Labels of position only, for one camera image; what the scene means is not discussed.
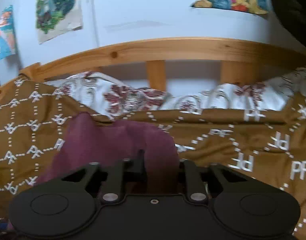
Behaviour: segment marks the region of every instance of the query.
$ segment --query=white cable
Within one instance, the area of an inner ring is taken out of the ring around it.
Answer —
[[[100,46],[100,41],[99,41],[99,32],[98,32],[98,29],[97,29],[97,21],[96,21],[95,2],[94,2],[94,0],[91,0],[91,6],[92,6],[92,18],[93,18],[94,36],[95,36],[96,47],[98,48]]]

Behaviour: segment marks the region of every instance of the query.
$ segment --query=brown blanket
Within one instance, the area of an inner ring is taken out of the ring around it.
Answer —
[[[60,90],[21,79],[0,102],[0,218],[11,198],[31,187],[63,145],[67,124],[80,111],[99,126],[107,117]],[[281,112],[205,109],[126,114],[174,137],[179,156],[207,166],[218,162],[291,193],[301,205],[294,235],[306,239],[306,98],[290,98]]]

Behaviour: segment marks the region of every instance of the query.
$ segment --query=purple towel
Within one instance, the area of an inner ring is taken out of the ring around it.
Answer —
[[[50,168],[37,179],[37,185],[90,162],[110,166],[124,158],[135,158],[140,149],[145,151],[147,192],[175,192],[179,158],[168,133],[149,123],[127,120],[100,127],[88,113],[71,120],[63,147]]]

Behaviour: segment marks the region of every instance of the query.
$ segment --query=wooden bed frame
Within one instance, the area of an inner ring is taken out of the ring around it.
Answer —
[[[221,82],[248,84],[259,80],[263,65],[290,70],[306,66],[306,55],[293,50],[252,41],[222,38],[163,38],[114,44],[67,56],[21,70],[31,80],[44,82],[51,77],[84,71],[101,71],[102,66],[146,62],[150,87],[166,90],[165,60],[219,60]],[[0,99],[14,83],[0,87]]]

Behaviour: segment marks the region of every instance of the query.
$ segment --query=black plastic mount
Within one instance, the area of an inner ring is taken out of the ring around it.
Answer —
[[[146,181],[143,152],[112,167],[91,163],[20,193],[9,218],[27,239],[295,239],[298,202],[225,166],[181,160],[181,192],[126,190]]]

